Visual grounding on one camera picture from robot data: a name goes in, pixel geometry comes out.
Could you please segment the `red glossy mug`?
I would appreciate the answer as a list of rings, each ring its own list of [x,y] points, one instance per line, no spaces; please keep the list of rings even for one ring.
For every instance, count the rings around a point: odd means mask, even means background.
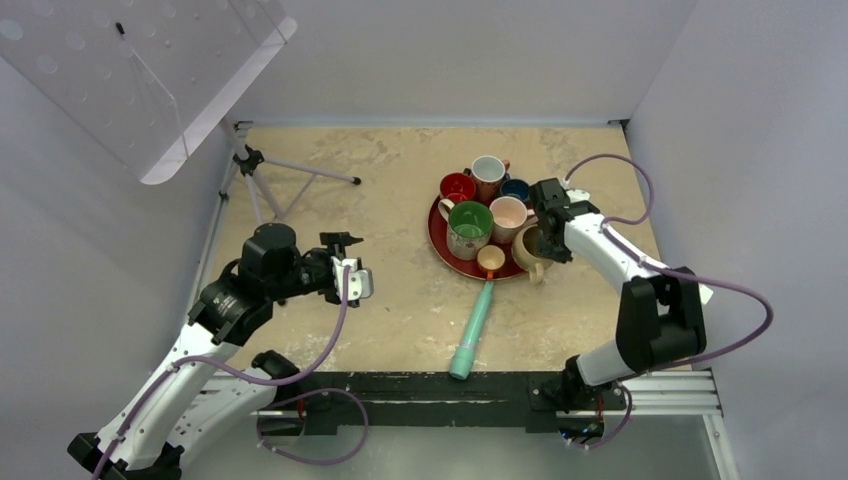
[[[477,194],[477,185],[471,176],[454,172],[445,175],[439,184],[440,199],[455,199],[461,201],[474,200]]]

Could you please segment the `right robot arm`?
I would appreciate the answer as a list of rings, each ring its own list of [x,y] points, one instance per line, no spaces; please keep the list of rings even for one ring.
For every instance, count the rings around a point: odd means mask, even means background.
[[[554,179],[529,188],[541,230],[536,256],[567,263],[587,260],[619,295],[615,336],[565,363],[554,390],[563,404],[584,407],[613,382],[706,349],[701,292],[684,267],[657,270],[629,256],[628,242],[602,225],[603,215],[587,200],[573,201]]]

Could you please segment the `blue mug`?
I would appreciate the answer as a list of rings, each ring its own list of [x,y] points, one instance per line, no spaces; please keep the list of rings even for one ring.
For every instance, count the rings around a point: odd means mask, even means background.
[[[528,204],[530,202],[529,188],[530,185],[526,181],[511,178],[501,184],[499,194],[501,197],[512,197],[524,204]]]

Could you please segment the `teal pen tube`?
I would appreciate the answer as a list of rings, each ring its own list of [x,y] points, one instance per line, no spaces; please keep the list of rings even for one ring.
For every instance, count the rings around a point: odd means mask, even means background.
[[[451,359],[449,374],[455,379],[467,379],[472,370],[476,347],[493,298],[494,285],[492,280],[485,281],[474,303],[462,339]]]

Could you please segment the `large white cat mug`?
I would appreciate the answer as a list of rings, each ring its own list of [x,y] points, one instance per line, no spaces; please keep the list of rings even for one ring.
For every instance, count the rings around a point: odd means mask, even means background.
[[[477,201],[442,199],[438,211],[448,223],[448,248],[463,260],[472,260],[491,237],[494,219],[487,206]]]

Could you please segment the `red round tray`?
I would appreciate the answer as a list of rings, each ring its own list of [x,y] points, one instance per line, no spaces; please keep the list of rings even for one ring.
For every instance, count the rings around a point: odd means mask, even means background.
[[[436,198],[433,201],[427,220],[428,235],[434,251],[446,265],[449,265],[461,275],[478,280],[486,280],[487,273],[479,267],[475,259],[463,260],[455,257],[450,252],[447,243],[449,227],[447,221],[438,211],[439,201],[440,198]],[[526,271],[513,259],[510,244],[499,244],[493,241],[490,241],[489,244],[501,249],[505,255],[504,265],[493,275],[494,281],[511,279],[526,274]]]

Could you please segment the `pink white mug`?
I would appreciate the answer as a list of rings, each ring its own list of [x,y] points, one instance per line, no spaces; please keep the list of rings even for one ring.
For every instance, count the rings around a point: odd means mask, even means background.
[[[537,221],[532,208],[528,208],[520,199],[511,196],[493,200],[489,210],[494,219],[491,240],[494,243],[511,243],[526,226]]]

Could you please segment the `pink brown mug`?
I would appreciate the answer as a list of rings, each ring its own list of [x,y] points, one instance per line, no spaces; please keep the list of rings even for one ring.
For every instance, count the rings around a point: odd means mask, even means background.
[[[465,168],[463,173],[476,185],[475,200],[490,204],[499,195],[502,184],[510,178],[510,166],[509,160],[486,155],[478,157],[469,168]]]

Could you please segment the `small orange cup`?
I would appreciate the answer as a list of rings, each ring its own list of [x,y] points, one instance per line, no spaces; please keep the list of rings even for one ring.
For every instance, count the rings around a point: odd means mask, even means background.
[[[484,246],[476,256],[477,266],[484,273],[486,281],[492,281],[505,262],[505,253],[497,245]]]

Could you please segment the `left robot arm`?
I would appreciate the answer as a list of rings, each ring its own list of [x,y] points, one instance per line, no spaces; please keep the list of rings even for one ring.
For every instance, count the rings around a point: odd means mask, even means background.
[[[332,352],[348,308],[373,293],[370,270],[346,255],[358,241],[348,232],[323,232],[320,246],[301,253],[291,227],[258,226],[240,258],[201,291],[177,340],[133,400],[99,431],[77,434],[68,454],[95,479],[178,479],[250,413],[308,397],[301,381]],[[267,351],[249,369],[228,365],[272,318],[275,305],[312,293],[340,308],[316,360],[299,369]]]

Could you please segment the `cream teapot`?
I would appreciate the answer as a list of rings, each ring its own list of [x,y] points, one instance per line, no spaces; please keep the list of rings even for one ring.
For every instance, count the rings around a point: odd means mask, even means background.
[[[534,286],[543,283],[546,271],[553,264],[552,260],[537,255],[541,234],[538,226],[527,226],[516,235],[512,243],[513,260],[528,273],[529,281]]]

